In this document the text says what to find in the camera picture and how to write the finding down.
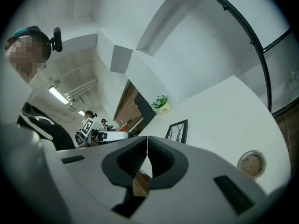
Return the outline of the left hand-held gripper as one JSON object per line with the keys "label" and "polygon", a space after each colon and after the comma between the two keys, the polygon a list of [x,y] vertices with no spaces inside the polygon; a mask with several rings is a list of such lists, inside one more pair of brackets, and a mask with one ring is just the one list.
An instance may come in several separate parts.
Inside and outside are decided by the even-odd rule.
{"label": "left hand-held gripper", "polygon": [[102,134],[103,142],[115,142],[129,138],[128,132],[107,131],[102,124],[92,118],[85,119],[82,127],[75,133],[75,141],[78,147],[92,147],[98,145],[98,134]]}

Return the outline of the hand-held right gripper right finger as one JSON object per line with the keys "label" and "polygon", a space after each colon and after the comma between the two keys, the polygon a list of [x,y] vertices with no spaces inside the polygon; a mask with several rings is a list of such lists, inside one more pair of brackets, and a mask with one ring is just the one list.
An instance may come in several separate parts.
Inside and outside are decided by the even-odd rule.
{"label": "hand-held right gripper right finger", "polygon": [[137,210],[145,224],[233,224],[265,199],[264,191],[210,151],[148,138],[149,194]]}

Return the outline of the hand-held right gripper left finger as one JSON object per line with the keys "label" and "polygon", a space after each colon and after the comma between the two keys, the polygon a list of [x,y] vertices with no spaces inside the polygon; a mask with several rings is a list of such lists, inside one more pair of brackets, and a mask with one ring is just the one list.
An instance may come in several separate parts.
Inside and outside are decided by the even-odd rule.
{"label": "hand-held right gripper left finger", "polygon": [[124,210],[131,187],[113,184],[102,169],[109,154],[132,147],[146,147],[146,137],[135,137],[100,147],[57,151],[53,143],[42,139],[42,197],[39,212],[55,224],[146,224],[145,207],[137,207],[132,216],[117,213]]}

